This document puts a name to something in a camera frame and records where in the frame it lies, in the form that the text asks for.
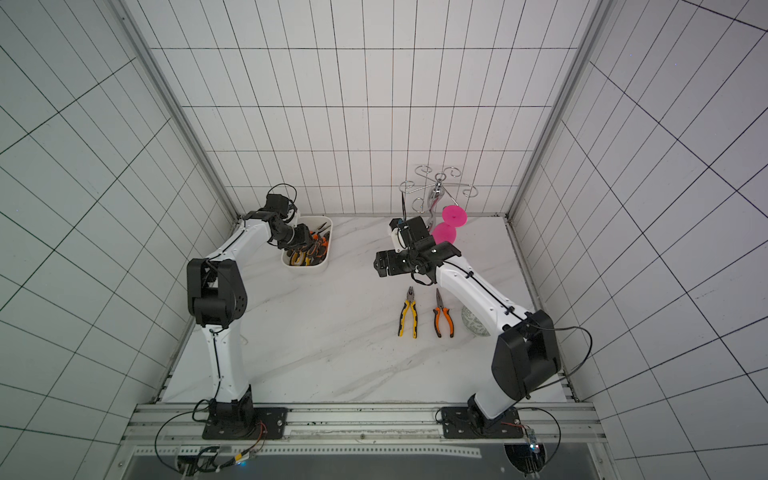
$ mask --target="pink cup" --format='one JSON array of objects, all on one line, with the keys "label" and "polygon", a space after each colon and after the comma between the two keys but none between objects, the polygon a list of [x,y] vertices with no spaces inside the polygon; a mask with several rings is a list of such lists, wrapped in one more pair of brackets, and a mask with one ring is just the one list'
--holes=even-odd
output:
[{"label": "pink cup", "polygon": [[442,219],[451,227],[459,228],[467,223],[467,213],[458,205],[448,205],[446,208],[442,209]]},{"label": "pink cup", "polygon": [[448,225],[446,222],[439,223],[432,229],[432,236],[435,238],[435,244],[445,241],[453,243],[456,241],[456,227]]}]

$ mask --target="pliers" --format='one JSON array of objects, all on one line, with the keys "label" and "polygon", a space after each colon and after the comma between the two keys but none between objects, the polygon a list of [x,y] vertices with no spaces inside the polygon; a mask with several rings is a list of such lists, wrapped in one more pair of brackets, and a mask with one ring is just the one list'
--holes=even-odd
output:
[{"label": "pliers", "polygon": [[408,288],[408,296],[406,296],[406,303],[402,306],[402,312],[400,313],[400,328],[397,330],[397,336],[402,336],[402,331],[405,328],[406,312],[411,310],[413,312],[413,338],[416,338],[416,325],[419,321],[419,315],[416,313],[416,301],[413,299],[413,287]]},{"label": "pliers", "polygon": [[451,338],[453,338],[453,320],[451,320],[451,316],[448,314],[449,309],[443,307],[442,305],[442,297],[440,296],[440,289],[437,290],[437,308],[433,310],[435,312],[435,331],[437,332],[437,337],[442,338],[442,335],[440,335],[440,312],[442,311],[442,314],[445,315],[445,318],[448,320],[448,326],[451,327]]}]

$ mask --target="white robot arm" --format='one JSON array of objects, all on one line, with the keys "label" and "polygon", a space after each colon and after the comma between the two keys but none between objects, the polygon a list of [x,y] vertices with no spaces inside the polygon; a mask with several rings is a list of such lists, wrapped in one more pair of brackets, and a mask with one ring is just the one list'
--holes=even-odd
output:
[{"label": "white robot arm", "polygon": [[448,242],[435,244],[421,217],[390,222],[398,243],[395,249],[378,252],[373,263],[379,276],[410,273],[426,275],[453,293],[497,336],[488,382],[467,401],[477,430],[504,414],[561,368],[552,320],[543,311],[531,312],[513,303],[478,275],[462,253]]},{"label": "white robot arm", "polygon": [[[187,265],[189,311],[203,330],[215,372],[204,438],[238,439],[253,431],[253,400],[239,341],[239,318],[248,297],[237,261],[250,258],[263,243],[283,250],[309,245],[309,229],[298,219],[293,202],[268,194],[266,206],[247,214],[221,248]],[[494,381],[467,401],[474,428],[483,431],[560,369],[552,321],[540,310],[530,312],[510,301],[450,243],[435,245],[421,217],[394,219],[390,227],[399,230],[405,248],[376,254],[379,276],[426,275],[430,284],[453,293],[498,337],[491,365]]]},{"label": "white robot arm", "polygon": [[[290,199],[267,194],[264,208],[243,217],[221,248],[187,264],[187,307],[203,331],[214,372],[208,423],[219,438],[248,436],[255,422],[240,351],[240,317],[248,295],[237,261],[250,258],[263,243],[281,250],[309,246],[310,231],[299,217]],[[203,437],[211,438],[208,427]]]}]

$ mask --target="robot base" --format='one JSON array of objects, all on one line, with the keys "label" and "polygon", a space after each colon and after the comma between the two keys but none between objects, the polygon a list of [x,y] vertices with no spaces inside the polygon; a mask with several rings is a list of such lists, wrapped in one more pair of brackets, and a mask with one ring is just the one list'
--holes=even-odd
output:
[{"label": "robot base", "polygon": [[521,439],[523,428],[517,409],[509,409],[500,417],[479,426],[471,407],[443,407],[442,434],[447,439]]},{"label": "robot base", "polygon": [[278,440],[283,437],[288,409],[253,407],[250,387],[237,402],[212,402],[208,420],[203,430],[206,440],[257,440],[260,434],[259,422],[266,426],[264,440]]}]

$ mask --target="table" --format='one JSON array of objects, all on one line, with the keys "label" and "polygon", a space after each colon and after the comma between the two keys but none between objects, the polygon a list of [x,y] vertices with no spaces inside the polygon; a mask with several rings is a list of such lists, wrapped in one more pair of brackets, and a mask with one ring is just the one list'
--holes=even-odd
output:
[{"label": "table", "polygon": [[[461,303],[441,289],[455,336],[437,338],[432,326],[435,287],[407,275],[379,278],[375,254],[392,248],[389,218],[332,217],[328,268],[319,274],[289,271],[280,252],[262,246],[240,265],[248,293],[241,342],[255,403],[466,402],[491,377],[495,337],[478,337],[462,323]],[[455,245],[472,267],[502,293],[532,308],[531,297],[500,217],[471,217]],[[399,314],[413,285],[419,337]],[[447,331],[442,320],[441,330]],[[211,368],[200,327],[181,355],[163,402],[209,398]],[[554,385],[533,402],[564,402]]]}]

